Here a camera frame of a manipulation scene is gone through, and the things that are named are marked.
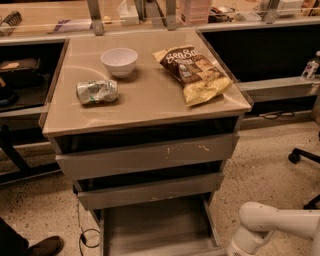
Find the beige tabletop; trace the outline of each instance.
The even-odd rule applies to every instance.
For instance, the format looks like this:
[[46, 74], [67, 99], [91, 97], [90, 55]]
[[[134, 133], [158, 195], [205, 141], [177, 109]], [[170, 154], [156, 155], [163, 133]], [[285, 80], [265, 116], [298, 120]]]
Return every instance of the beige tabletop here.
[[[186, 44], [195, 46], [221, 68], [196, 31], [191, 29], [70, 38], [43, 128], [44, 135], [56, 137], [239, 115], [248, 111], [250, 105], [235, 85], [208, 103], [186, 106], [180, 83], [152, 55]], [[104, 51], [115, 47], [132, 48], [139, 55], [134, 73], [128, 78], [116, 79], [119, 99], [111, 104], [81, 105], [76, 95], [79, 81], [115, 79], [100, 61]]]

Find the drawer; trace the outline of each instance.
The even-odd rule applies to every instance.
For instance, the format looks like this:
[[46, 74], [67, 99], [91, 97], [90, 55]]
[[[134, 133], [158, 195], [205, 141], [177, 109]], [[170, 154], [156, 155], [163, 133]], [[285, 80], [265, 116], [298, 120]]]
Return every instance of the drawer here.
[[232, 156], [237, 133], [171, 140], [58, 155], [71, 180], [212, 162]]
[[201, 196], [100, 211], [101, 256], [222, 256]]
[[209, 164], [197, 164], [89, 180], [78, 197], [86, 210], [97, 210], [211, 193], [220, 188], [222, 180], [222, 172], [215, 172]]

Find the metal bar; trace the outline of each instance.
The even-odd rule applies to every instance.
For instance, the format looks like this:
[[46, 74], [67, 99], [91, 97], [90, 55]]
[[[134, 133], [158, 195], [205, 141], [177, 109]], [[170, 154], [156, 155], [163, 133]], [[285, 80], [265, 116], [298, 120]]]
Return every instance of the metal bar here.
[[151, 17], [153, 28], [165, 28], [164, 15], [156, 0], [151, 0], [146, 3], [148, 16]]
[[32, 167], [27, 171], [9, 172], [0, 175], [0, 185], [5, 185], [16, 181], [35, 178], [57, 172], [61, 172], [60, 167], [57, 163], [49, 163], [37, 167]]
[[7, 128], [4, 126], [0, 130], [0, 148], [10, 158], [10, 160], [19, 168], [20, 171], [27, 171], [30, 169], [29, 165], [13, 147]]
[[101, 14], [98, 0], [87, 0], [88, 8], [91, 16], [93, 31], [96, 36], [103, 35], [103, 24], [101, 21]]
[[278, 17], [277, 8], [280, 0], [270, 0], [268, 10], [263, 16], [262, 20], [267, 24], [272, 24]]
[[175, 30], [176, 24], [176, 0], [166, 0], [166, 23], [168, 30]]

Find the open chip bag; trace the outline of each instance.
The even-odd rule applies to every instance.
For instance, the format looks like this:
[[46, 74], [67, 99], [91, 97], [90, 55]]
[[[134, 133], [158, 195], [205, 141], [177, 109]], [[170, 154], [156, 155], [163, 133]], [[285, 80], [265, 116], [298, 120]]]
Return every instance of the open chip bag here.
[[206, 102], [225, 92], [232, 84], [192, 45], [162, 50], [153, 56], [181, 82], [187, 106]]

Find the chair leg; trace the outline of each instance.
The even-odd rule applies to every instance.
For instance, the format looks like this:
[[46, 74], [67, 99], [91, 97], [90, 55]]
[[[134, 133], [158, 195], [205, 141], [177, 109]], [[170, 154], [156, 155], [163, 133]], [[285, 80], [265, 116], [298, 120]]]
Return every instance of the chair leg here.
[[320, 163], [320, 156], [312, 154], [310, 152], [295, 148], [292, 153], [288, 156], [291, 163], [298, 163], [301, 160], [301, 156], [304, 156], [316, 163]]
[[313, 198], [309, 203], [307, 203], [303, 207], [303, 209], [305, 209], [305, 210], [308, 210], [308, 209], [318, 210], [318, 209], [320, 209], [320, 195]]

